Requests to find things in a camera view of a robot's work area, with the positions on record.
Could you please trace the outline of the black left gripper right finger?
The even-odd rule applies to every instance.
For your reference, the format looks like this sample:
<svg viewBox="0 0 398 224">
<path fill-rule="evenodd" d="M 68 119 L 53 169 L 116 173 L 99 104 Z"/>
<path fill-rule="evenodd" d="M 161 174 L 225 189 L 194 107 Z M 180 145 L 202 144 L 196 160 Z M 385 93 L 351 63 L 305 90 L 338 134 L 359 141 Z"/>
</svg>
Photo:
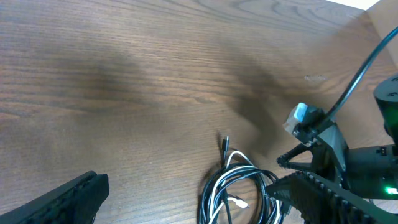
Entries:
<svg viewBox="0 0 398 224">
<path fill-rule="evenodd" d="M 313 172 L 285 176 L 268 186 L 267 193 L 295 207 L 307 223 L 397 223 L 397 215 Z"/>
</svg>

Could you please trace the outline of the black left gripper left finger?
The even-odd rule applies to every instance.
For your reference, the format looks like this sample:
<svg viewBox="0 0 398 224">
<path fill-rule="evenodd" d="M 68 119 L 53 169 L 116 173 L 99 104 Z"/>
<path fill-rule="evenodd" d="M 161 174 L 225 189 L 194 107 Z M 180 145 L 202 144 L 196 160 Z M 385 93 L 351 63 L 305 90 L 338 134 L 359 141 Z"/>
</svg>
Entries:
<svg viewBox="0 0 398 224">
<path fill-rule="evenodd" d="M 108 175 L 89 171 L 1 215 L 1 223 L 93 223 L 108 195 Z"/>
</svg>

